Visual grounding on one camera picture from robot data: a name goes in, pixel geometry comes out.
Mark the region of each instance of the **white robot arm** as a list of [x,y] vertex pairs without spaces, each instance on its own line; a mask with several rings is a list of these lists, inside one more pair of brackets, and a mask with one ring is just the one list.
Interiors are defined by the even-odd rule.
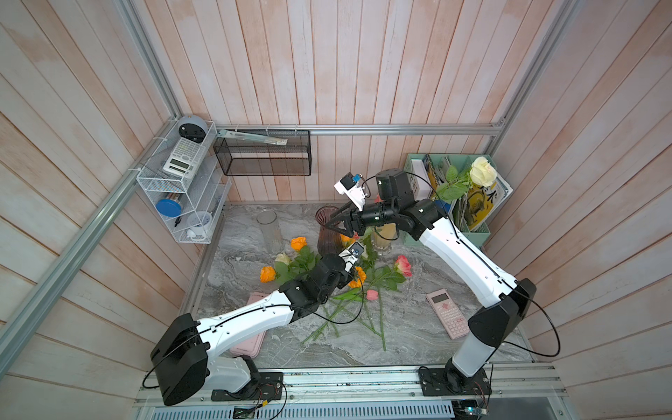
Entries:
[[[347,174],[337,188],[355,197],[325,225],[352,237],[369,226],[396,223],[401,230],[439,255],[471,288],[482,308],[469,320],[470,334],[446,364],[444,380],[454,394],[470,391],[485,376],[483,365],[527,312],[536,288],[497,267],[459,232],[431,200],[416,201],[406,173],[389,169],[376,175],[382,202],[363,204],[361,175]],[[217,317],[193,321],[178,317],[154,348],[151,357],[166,405],[184,401],[201,388],[221,389],[247,398],[256,392],[258,372],[249,358],[220,358],[232,346],[273,327],[314,313],[336,287],[352,279],[352,267],[364,248],[357,242],[340,255],[325,255],[302,278],[283,284],[270,296]]]

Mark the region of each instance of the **mounting plate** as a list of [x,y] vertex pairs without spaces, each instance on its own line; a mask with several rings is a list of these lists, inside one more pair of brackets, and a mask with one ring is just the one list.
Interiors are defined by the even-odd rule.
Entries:
[[487,397],[491,392],[490,381],[485,373],[485,369],[481,368],[472,377],[471,386],[467,386],[464,392],[451,391],[444,379],[444,368],[420,368],[417,370],[420,376],[420,387],[424,396],[444,396],[444,395],[482,395]]
[[[282,398],[282,379],[282,372],[261,372],[261,379],[259,380],[259,383],[265,384],[261,389],[261,399],[267,401],[280,400]],[[258,396],[259,391],[255,393],[254,401],[259,400]],[[213,401],[245,401],[243,399],[236,398],[235,393],[229,394],[221,389],[212,390],[212,396],[210,398]]]

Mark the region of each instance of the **gray marble tabletop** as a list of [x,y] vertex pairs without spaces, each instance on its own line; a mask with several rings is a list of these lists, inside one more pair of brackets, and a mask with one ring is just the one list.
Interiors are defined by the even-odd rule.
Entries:
[[[280,204],[274,206],[234,205],[225,212],[224,230],[212,262],[212,268],[198,309],[200,318],[212,317],[240,308],[247,303],[250,293],[270,293],[278,289],[275,282],[261,283],[259,272],[265,265],[273,265],[263,244],[261,230],[255,217],[262,209],[272,208],[280,219],[280,229],[286,243],[286,252],[292,255],[289,242],[294,237],[306,237],[317,250],[319,225],[315,212],[322,204]],[[392,263],[398,255],[406,255],[413,275],[400,285],[398,292],[381,292],[384,303],[383,327],[386,351],[379,336],[359,322],[327,326],[315,341],[302,343],[324,320],[308,316],[286,327],[269,330],[255,358],[258,368],[308,368],[335,366],[376,366],[407,364],[444,364],[459,348],[464,338],[451,340],[433,309],[426,294],[445,288],[462,313],[468,318],[480,307],[469,287],[436,254],[424,247],[404,246],[402,241],[392,244],[392,251],[378,259]],[[359,309],[353,302],[349,308]],[[379,329],[377,301],[367,302],[372,322]],[[368,314],[362,311],[363,319]],[[347,321],[346,313],[338,314],[337,321]],[[516,330],[508,340],[524,345]],[[530,360],[528,352],[503,344],[492,360]]]

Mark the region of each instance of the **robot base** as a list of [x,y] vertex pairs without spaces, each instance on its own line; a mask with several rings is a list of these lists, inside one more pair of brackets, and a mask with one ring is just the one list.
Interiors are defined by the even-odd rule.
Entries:
[[213,401],[272,401],[282,399],[282,372],[260,372],[260,374],[259,385],[255,388],[251,390],[243,388],[240,392],[231,393],[221,389],[214,389],[212,390],[210,399]]
[[482,392],[482,395],[487,397],[491,392],[490,382],[484,368],[481,368],[474,376],[460,384],[461,392],[459,390],[453,391],[448,387],[445,368],[420,368],[418,369],[418,375],[420,376],[420,386],[424,396],[481,395]]

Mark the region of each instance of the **mint green organizer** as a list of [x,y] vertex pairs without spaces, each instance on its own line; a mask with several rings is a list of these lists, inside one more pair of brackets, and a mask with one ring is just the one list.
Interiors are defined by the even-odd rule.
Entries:
[[[411,159],[422,159],[426,154],[427,153],[409,153],[406,157],[406,165],[404,166],[404,170],[411,172]],[[467,167],[467,165],[471,165],[474,160],[480,156],[488,159],[488,162],[490,162],[494,168],[497,168],[490,155],[454,155],[450,153],[429,153],[429,158],[436,168],[438,168],[439,162],[441,159],[443,159],[444,156],[447,156],[450,164],[455,165],[459,171],[462,171],[465,167]],[[468,230],[466,227],[466,222],[464,219],[462,219],[458,228],[460,229],[460,232],[462,232],[464,236],[477,247],[482,247],[485,241],[490,237],[490,230],[488,229],[488,225],[485,222],[482,223],[474,232],[468,232],[466,231]],[[402,239],[404,241],[404,245],[419,245],[418,242],[411,238],[411,236],[406,232],[402,232]]]

